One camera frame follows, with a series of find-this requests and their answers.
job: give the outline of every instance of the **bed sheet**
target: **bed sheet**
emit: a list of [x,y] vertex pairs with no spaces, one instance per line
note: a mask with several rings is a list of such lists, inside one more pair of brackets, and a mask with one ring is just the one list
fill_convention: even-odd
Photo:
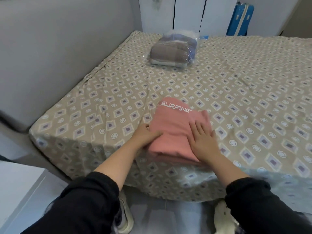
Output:
[[[176,68],[143,57],[160,37],[133,32],[31,127],[37,147],[71,178],[86,175],[171,96],[207,110],[224,156],[268,181],[294,210],[311,213],[312,39],[210,38],[195,64]],[[149,161],[144,154],[126,184],[164,199],[225,196],[208,168]]]

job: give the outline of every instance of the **black shirt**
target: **black shirt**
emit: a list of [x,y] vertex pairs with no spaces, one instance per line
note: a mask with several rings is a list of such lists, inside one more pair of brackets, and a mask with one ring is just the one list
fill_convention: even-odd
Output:
[[[312,233],[312,226],[270,189],[267,182],[253,178],[236,180],[226,188],[225,202],[244,230],[250,234]],[[51,210],[22,233],[111,233],[118,196],[119,188],[111,178],[92,172],[72,181]]]

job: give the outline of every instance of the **pink garment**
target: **pink garment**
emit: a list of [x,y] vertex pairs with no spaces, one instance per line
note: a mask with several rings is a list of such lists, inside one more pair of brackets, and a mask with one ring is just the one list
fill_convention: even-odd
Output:
[[206,110],[198,112],[176,98],[163,98],[157,105],[150,131],[161,130],[163,135],[148,146],[148,154],[156,161],[197,164],[187,135],[191,135],[189,122],[204,123],[211,131],[210,119]]

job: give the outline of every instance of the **blue suitcase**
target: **blue suitcase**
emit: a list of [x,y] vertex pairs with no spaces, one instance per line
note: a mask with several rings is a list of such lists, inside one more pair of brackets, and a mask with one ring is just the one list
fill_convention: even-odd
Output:
[[234,8],[227,35],[245,36],[254,9],[255,7],[253,5],[238,2]]

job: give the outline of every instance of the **padded headboard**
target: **padded headboard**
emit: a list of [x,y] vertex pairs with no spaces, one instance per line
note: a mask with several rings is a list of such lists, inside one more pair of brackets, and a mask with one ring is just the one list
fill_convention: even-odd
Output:
[[134,31],[131,5],[0,1],[0,118],[27,131]]

